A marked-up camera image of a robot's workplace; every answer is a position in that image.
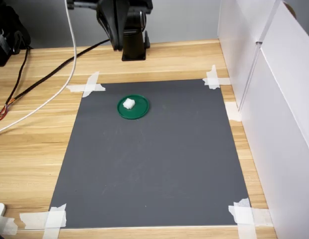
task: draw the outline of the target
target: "black device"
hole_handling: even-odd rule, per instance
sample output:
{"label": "black device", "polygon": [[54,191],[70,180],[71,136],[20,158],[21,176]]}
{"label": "black device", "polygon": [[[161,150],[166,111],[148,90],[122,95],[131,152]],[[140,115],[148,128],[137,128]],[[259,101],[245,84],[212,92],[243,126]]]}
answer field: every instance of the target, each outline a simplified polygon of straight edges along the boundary
{"label": "black device", "polygon": [[4,66],[12,54],[30,45],[30,36],[10,6],[0,0],[0,66]]}
{"label": "black device", "polygon": [[103,27],[114,50],[123,50],[123,61],[146,59],[150,48],[145,31],[147,17],[153,9],[152,0],[67,0],[68,9],[86,7],[96,10],[97,21]]}

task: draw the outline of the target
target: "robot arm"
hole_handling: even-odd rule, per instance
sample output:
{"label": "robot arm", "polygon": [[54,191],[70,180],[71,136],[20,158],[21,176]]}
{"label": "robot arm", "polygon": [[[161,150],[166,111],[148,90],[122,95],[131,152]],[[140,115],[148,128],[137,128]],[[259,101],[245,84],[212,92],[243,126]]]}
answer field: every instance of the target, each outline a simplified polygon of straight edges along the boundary
{"label": "robot arm", "polygon": [[67,0],[68,9],[86,7],[96,11],[114,50],[123,50],[123,61],[145,60],[150,47],[146,14],[153,9],[152,0]]}

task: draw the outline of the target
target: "green bottle cap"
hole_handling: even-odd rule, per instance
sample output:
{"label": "green bottle cap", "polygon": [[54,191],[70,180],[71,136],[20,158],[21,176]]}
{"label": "green bottle cap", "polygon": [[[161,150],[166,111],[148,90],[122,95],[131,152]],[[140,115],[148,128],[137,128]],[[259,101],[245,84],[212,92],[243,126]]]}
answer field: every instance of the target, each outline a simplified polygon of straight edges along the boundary
{"label": "green bottle cap", "polygon": [[[127,98],[135,101],[135,105],[130,110],[123,106]],[[117,110],[121,117],[128,120],[136,120],[143,117],[148,112],[149,101],[140,95],[125,96],[118,102]]]}

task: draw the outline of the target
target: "white cube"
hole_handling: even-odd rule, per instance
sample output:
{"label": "white cube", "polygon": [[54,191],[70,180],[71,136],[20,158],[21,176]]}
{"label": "white cube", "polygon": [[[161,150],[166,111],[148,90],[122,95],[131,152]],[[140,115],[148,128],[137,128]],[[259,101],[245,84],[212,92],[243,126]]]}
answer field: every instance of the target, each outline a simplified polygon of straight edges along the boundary
{"label": "white cube", "polygon": [[128,110],[131,110],[134,105],[135,105],[135,101],[129,98],[126,98],[125,102],[123,103],[124,107]]}

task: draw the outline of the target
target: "wooden table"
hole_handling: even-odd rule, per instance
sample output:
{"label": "wooden table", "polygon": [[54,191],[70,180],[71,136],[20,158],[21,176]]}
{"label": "wooden table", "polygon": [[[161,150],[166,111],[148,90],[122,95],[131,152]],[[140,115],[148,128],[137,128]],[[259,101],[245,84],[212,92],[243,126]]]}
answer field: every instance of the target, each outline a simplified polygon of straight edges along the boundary
{"label": "wooden table", "polygon": [[[78,52],[85,49],[78,47]],[[21,84],[21,92],[71,57],[72,48],[31,50]],[[100,72],[98,83],[202,79],[212,65],[218,77],[228,77],[219,40],[152,44],[147,60],[122,62],[121,52],[101,46],[81,56],[70,84],[85,84]],[[10,94],[24,51],[0,67],[0,108]],[[0,128],[21,118],[45,102],[68,78],[72,63],[39,85],[11,108]],[[234,102],[231,86],[221,86],[224,101]],[[64,158],[82,93],[65,89],[36,114],[0,134],[0,202],[6,204],[6,217],[15,218],[18,233],[12,238],[41,238],[42,231],[23,230],[19,213],[46,212]],[[230,120],[240,164],[252,207],[267,208],[250,148],[241,122]],[[276,238],[270,227],[256,227],[258,238]],[[60,238],[103,239],[237,239],[236,226],[166,227],[124,229],[61,229]]]}

